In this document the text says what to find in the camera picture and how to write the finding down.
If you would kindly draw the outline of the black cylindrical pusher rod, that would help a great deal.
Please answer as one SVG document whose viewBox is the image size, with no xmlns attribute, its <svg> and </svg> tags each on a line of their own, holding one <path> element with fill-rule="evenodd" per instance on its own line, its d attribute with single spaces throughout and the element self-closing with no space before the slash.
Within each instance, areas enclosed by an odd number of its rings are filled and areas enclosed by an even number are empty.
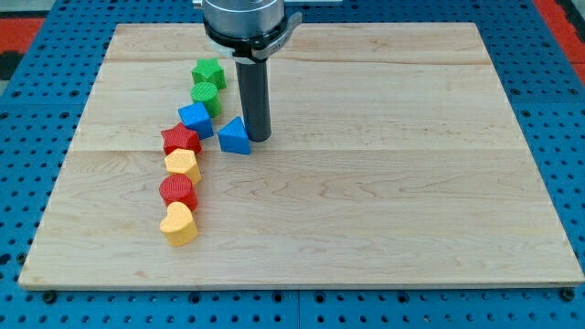
<svg viewBox="0 0 585 329">
<path fill-rule="evenodd" d="M 255 143 L 271 137 L 270 93 L 267 61 L 236 64 L 240 104 L 249 139 Z"/>
</svg>

